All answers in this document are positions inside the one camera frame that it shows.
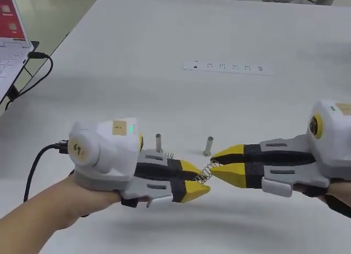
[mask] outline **metal pin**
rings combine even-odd
[[[211,155],[212,143],[213,143],[213,137],[210,136],[210,137],[207,138],[206,148],[203,151],[203,155],[205,157],[209,157]]]
[[[162,153],[162,143],[161,143],[161,135],[158,133],[156,134],[156,151],[158,153]]]

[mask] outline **wrist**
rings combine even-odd
[[[68,227],[68,224],[74,219],[74,214],[71,211],[67,198],[57,193],[55,189],[48,188],[42,191],[29,200],[28,203],[34,205],[41,217],[54,230]]]

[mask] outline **power strip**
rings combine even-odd
[[[183,63],[184,70],[198,70],[209,72],[225,72],[237,74],[251,74],[272,76],[273,73],[263,65],[242,65],[230,62],[211,62],[211,61],[185,61]]]

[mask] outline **table surface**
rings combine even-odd
[[[0,119],[0,214],[22,200],[42,147],[77,120],[135,116],[145,147],[199,168],[213,151],[291,138],[318,99],[351,101],[351,8],[220,0],[98,0],[53,54],[52,74]],[[185,71],[187,59],[269,66],[274,76]],[[46,63],[37,74],[47,70]],[[47,152],[32,194],[73,168]],[[57,232],[42,253],[342,253],[349,219],[317,199],[231,187],[163,210],[115,205]]]

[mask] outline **coil spring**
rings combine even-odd
[[[220,166],[219,162],[215,160],[211,161],[204,169],[202,169],[201,173],[198,174],[194,180],[200,184],[205,184],[212,177],[211,169],[218,166]]]
[[[174,158],[174,153],[163,152],[163,157],[165,157],[167,159],[173,159]]]

